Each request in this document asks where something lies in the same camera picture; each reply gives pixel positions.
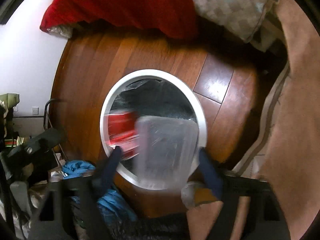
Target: wall socket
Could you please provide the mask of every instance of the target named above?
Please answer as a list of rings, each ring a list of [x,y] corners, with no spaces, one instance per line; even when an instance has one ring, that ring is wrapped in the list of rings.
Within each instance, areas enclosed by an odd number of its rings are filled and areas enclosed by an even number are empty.
[[[32,108],[32,115],[38,115],[39,114],[39,107],[33,107]]]

